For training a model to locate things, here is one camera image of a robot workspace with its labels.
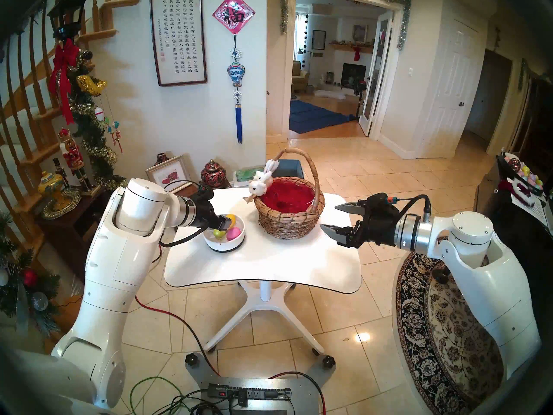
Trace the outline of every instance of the green cable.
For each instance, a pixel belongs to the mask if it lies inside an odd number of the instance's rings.
[[[168,379],[165,379],[163,376],[150,376],[149,378],[146,378],[146,379],[142,379],[141,381],[137,382],[134,387],[131,389],[130,391],[130,394],[129,394],[129,404],[130,404],[130,412],[133,414],[133,415],[137,415],[136,412],[134,411],[134,407],[133,407],[133,391],[136,387],[138,387],[142,382],[144,381],[148,381],[150,379],[162,379],[164,380],[165,382],[168,382],[169,384],[171,384],[173,387],[176,388],[176,390],[179,392],[179,396],[181,396],[183,393],[181,393],[181,391],[179,390],[179,388],[173,384],[171,381],[169,381]]]

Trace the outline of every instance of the blue rug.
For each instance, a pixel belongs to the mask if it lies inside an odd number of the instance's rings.
[[[355,116],[345,116],[340,113],[317,107],[299,100],[290,101],[289,129],[297,133],[305,133],[327,126],[340,125],[354,120]]]

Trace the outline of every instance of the white bowl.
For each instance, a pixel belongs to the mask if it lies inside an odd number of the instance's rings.
[[[226,235],[223,236],[221,239],[217,239],[213,235],[213,229],[205,229],[205,231],[203,232],[203,239],[205,239],[206,244],[209,246],[209,248],[220,253],[226,253],[228,251],[235,250],[240,246],[240,244],[242,244],[242,241],[244,241],[244,236],[246,234],[246,225],[244,224],[244,221],[236,214],[235,217],[236,224],[234,225],[234,227],[238,227],[240,229],[240,235],[238,235],[232,241],[228,241]]]

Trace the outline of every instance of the picture frame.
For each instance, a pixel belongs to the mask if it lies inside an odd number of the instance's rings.
[[[190,173],[186,170],[183,156],[175,156],[165,162],[154,165],[146,170],[146,176],[151,182],[165,188],[176,180],[190,180]],[[175,183],[168,192],[175,193],[189,186],[191,182]]]
[[[324,50],[326,43],[326,31],[314,29],[311,33],[311,50]]]
[[[150,0],[151,40],[159,86],[207,82],[202,4],[203,0]]]
[[[365,43],[367,41],[367,25],[354,25],[352,41],[354,43]]]

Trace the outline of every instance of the table base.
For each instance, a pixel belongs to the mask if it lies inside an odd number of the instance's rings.
[[[253,311],[269,310],[279,312],[285,319],[290,321],[296,329],[300,331],[309,345],[319,354],[324,354],[325,350],[315,338],[308,332],[300,320],[284,303],[284,295],[292,287],[292,283],[284,283],[282,286],[272,289],[271,281],[259,281],[259,288],[252,287],[247,281],[239,281],[240,285],[248,295],[248,300],[241,309],[223,326],[219,332],[203,346],[203,349],[209,351],[223,339],[234,327],[238,325],[248,314]]]

